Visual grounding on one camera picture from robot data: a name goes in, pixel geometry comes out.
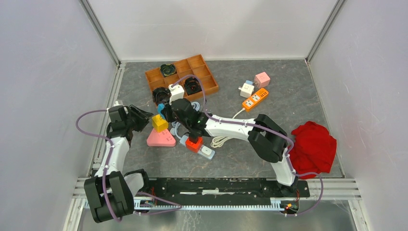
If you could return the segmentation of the yellow cube socket adapter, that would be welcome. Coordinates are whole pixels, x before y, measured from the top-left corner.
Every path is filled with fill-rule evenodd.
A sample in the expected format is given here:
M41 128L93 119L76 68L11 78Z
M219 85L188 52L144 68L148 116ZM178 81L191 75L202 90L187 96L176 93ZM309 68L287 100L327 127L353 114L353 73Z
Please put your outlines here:
M157 114L152 117L152 126L157 132L163 132L168 129L168 122Z

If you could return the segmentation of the red cube socket adapter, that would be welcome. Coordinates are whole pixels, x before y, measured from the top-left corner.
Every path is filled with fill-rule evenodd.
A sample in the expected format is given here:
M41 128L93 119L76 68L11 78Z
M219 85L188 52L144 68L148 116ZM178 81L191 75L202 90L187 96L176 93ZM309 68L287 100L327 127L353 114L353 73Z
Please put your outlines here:
M192 140L190 137L188 137L185 141L185 145L190 151L198 153L203 145L203 139L202 137L198 137L197 139Z

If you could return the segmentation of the light blue power strip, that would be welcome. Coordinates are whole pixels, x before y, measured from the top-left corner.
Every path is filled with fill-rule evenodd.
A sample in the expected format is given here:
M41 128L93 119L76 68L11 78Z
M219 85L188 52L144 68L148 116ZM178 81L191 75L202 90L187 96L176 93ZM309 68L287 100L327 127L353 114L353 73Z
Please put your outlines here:
M186 140L188 138L187 135L179 136L176 128L171 128L170 133L172 135L175 135L179 139L179 143L182 146L187 147L186 146ZM202 157L204 157L204 158L206 158L208 160L212 160L212 158L215 155L215 151L213 149L205 146L205 145L202 145L200 147L200 149L198 150L197 154L201 155Z

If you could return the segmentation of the blue square plug adapter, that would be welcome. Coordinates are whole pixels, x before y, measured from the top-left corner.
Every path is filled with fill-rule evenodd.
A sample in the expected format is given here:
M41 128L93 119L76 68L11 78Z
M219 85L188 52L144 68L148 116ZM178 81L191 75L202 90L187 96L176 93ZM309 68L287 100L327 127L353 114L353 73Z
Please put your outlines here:
M166 117L163 114L163 110L165 108L165 105L163 103L160 103L157 105L157 112L161 116L162 119L166 120Z

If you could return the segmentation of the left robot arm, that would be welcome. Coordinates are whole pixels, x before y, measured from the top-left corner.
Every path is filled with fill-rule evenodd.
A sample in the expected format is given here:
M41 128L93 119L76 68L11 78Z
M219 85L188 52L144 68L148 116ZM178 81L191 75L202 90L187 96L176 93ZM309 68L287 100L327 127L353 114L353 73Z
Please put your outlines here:
M101 166L93 177L85 180L84 190L95 222L108 220L120 222L124 216L134 212L133 197L146 196L151 183L144 169L123 174L126 155L130 150L133 132L141 132L153 117L133 105L115 105L105 110L110 122L106 135L99 137L106 141Z

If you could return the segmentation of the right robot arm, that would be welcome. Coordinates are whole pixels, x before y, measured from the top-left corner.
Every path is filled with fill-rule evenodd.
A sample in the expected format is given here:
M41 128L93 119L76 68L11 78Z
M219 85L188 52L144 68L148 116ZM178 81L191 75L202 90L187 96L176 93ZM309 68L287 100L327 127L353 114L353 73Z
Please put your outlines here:
M249 142L256 154L271 164L279 193L291 196L297 191L295 170L289 160L293 141L267 115L259 114L252 119L224 118L206 110L195 110L185 98L158 104L158 112L167 122L178 122L186 128L189 141L196 146L201 146L203 137L224 136Z

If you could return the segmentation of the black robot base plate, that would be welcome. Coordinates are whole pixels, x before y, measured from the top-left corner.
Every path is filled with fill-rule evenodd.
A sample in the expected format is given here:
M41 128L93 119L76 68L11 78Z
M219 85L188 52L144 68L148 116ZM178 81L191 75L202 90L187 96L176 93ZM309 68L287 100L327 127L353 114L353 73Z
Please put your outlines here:
M140 190L160 198L156 205L269 205L272 198L309 198L308 183L285 186L269 178L147 178Z

